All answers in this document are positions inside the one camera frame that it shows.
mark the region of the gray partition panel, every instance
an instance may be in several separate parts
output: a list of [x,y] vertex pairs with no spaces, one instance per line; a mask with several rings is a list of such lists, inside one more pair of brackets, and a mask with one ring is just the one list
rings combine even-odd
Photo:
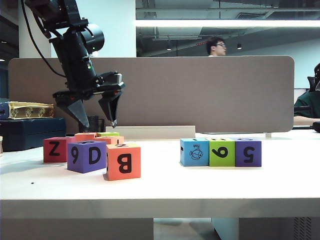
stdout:
[[[48,60],[62,73],[57,58]],[[197,132],[286,132],[293,126],[294,61],[289,56],[93,58],[95,71],[117,70],[126,84],[120,97],[119,126],[196,125]],[[65,90],[40,58],[9,63],[11,101],[55,103]],[[94,96],[89,116],[105,118]],[[67,131],[78,131],[66,117]]]

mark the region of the foam block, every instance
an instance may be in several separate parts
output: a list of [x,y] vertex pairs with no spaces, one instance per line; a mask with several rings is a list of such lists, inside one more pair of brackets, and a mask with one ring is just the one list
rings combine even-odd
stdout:
[[254,138],[235,138],[235,166],[261,167],[262,143]]
[[83,142],[87,140],[93,140],[97,136],[97,133],[96,132],[79,132],[79,133],[76,133],[74,136],[77,142]]
[[68,144],[67,169],[87,173],[106,168],[106,142],[80,141]]
[[103,137],[103,136],[120,136],[119,132],[116,131],[105,131],[105,132],[97,132],[98,137]]
[[66,163],[68,143],[75,142],[74,136],[56,136],[43,140],[44,163]]
[[93,140],[105,141],[106,144],[123,144],[125,142],[124,136],[97,136]]
[[205,138],[181,138],[180,162],[183,166],[208,166],[209,141]]
[[209,140],[209,166],[235,167],[235,140],[231,138],[207,138]]
[[140,178],[141,148],[134,143],[108,144],[107,178],[110,181]]

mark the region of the robotic arm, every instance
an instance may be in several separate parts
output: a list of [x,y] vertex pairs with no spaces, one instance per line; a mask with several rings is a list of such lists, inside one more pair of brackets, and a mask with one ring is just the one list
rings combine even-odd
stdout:
[[[122,75],[116,71],[97,75],[90,60],[90,54],[104,45],[103,32],[97,25],[80,18],[76,0],[25,0],[24,3],[53,44],[66,77],[68,90],[53,94],[57,106],[89,127],[83,100],[101,94],[99,104],[115,128],[118,100],[125,87]],[[61,35],[57,29],[62,28],[68,29]]]

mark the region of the black box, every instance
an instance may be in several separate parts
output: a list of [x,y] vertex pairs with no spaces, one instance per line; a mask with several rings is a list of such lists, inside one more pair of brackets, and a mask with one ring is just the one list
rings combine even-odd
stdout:
[[42,147],[44,139],[66,136],[66,121],[63,117],[1,119],[0,136],[4,152]]

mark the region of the red block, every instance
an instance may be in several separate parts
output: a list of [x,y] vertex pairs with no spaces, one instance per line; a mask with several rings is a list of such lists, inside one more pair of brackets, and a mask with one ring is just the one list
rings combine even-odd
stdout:
[[106,145],[106,174],[109,181],[141,176],[141,148],[134,143]]
[[66,163],[68,143],[75,142],[74,136],[57,136],[43,140],[44,163]]
[[105,141],[106,144],[123,144],[125,142],[124,136],[97,136],[94,141]]
[[75,136],[76,142],[82,142],[87,140],[93,140],[97,136],[97,133],[96,132],[79,132],[79,133],[76,133],[74,136]]

